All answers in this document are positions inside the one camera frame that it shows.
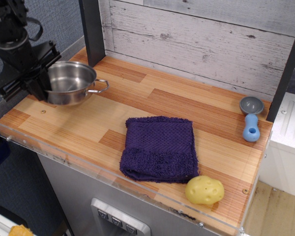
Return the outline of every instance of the pot rim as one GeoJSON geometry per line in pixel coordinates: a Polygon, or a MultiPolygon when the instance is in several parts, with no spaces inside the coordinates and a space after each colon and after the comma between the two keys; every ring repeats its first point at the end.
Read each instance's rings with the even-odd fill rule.
{"type": "Polygon", "coordinates": [[[52,90],[45,90],[45,92],[47,93],[52,93],[52,94],[56,94],[56,93],[60,93],[60,94],[65,94],[65,93],[74,93],[74,92],[81,92],[81,91],[85,91],[89,86],[91,86],[95,81],[96,81],[96,77],[97,77],[97,73],[96,71],[89,65],[87,64],[84,64],[84,63],[81,63],[79,61],[56,61],[54,64],[52,64],[49,68],[53,67],[53,66],[57,66],[57,65],[65,65],[65,64],[76,64],[76,65],[79,65],[79,66],[83,66],[83,67],[86,67],[86,69],[90,70],[94,75],[94,80],[89,83],[89,85],[83,87],[83,88],[80,88],[80,89],[76,89],[76,90],[69,90],[69,91],[52,91],[52,90]]]}

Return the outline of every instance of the yellow object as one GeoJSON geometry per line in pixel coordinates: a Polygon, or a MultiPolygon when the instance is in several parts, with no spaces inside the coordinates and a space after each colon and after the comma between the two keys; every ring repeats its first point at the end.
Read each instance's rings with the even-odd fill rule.
{"type": "Polygon", "coordinates": [[[8,236],[34,236],[34,234],[24,225],[12,226],[8,236]]]}
{"type": "Polygon", "coordinates": [[[191,203],[211,205],[222,200],[224,186],[217,179],[197,176],[187,183],[185,193],[191,203]]]}

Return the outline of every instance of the yellow sponge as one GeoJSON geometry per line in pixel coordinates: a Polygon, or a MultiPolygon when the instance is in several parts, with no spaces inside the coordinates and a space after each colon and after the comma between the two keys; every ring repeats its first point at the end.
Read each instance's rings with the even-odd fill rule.
{"type": "Polygon", "coordinates": [[[12,226],[8,236],[34,236],[34,234],[24,225],[12,226]]]}

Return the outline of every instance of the stainless steel pot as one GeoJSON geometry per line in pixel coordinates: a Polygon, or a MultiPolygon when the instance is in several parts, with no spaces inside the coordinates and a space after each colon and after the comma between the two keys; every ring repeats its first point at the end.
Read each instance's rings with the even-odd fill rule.
{"type": "Polygon", "coordinates": [[[87,100],[92,93],[100,93],[109,88],[107,80],[96,78],[95,70],[77,61],[58,61],[48,69],[51,90],[47,92],[47,102],[55,105],[76,105],[87,100]],[[102,90],[93,90],[95,82],[105,82],[102,90]]]}

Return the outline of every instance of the pot handle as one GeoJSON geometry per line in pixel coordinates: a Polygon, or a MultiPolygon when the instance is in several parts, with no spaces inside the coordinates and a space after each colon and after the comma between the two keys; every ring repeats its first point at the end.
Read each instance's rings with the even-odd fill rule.
{"type": "Polygon", "coordinates": [[[88,92],[90,93],[100,93],[102,91],[105,91],[109,88],[109,83],[107,80],[98,80],[98,79],[95,79],[95,81],[99,81],[99,82],[105,82],[107,84],[107,87],[106,88],[103,88],[102,90],[88,90],[88,92]]]}

